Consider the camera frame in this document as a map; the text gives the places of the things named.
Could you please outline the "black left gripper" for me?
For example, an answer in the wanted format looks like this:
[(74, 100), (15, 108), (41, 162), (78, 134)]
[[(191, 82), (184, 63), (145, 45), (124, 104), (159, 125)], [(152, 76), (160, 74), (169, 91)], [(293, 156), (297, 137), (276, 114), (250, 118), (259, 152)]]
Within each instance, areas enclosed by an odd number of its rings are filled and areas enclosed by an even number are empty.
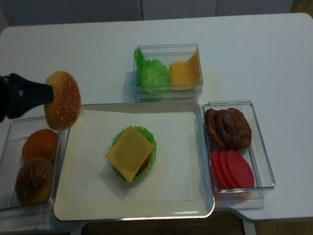
[(53, 87), (15, 73), (0, 77), (0, 121), (20, 118), (33, 108), (53, 101)]

